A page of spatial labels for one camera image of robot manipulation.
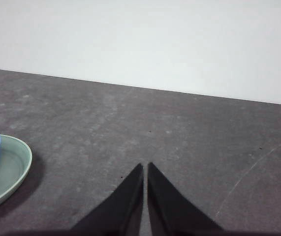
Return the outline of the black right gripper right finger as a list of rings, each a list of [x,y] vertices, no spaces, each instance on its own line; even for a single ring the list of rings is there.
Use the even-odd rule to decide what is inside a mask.
[[[157,168],[148,164],[148,210],[154,236],[218,236],[224,229],[188,201]]]

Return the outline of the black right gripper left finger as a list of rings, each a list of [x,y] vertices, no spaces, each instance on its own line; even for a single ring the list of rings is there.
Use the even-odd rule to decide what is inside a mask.
[[[143,194],[144,168],[137,164],[113,193],[71,231],[79,236],[138,236]]]

